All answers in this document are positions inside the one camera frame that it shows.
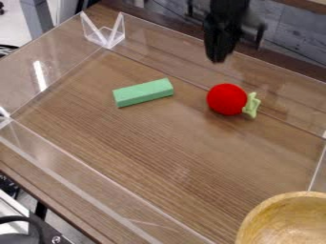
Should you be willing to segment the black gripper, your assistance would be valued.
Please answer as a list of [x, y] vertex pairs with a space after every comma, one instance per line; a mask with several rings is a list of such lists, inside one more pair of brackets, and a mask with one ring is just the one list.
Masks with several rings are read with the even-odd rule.
[[267, 25], [249, 8], [251, 0], [209, 0], [209, 11], [203, 20], [204, 53], [212, 63], [223, 63], [232, 53], [245, 28], [256, 31], [259, 47]]

